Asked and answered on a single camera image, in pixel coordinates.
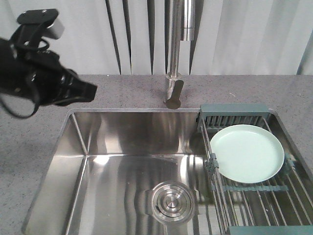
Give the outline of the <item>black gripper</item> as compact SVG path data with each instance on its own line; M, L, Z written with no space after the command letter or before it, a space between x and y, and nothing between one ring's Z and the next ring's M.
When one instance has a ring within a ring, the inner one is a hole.
M94 100L97 86L66 69L56 53L0 40L0 92L37 106L67 106Z

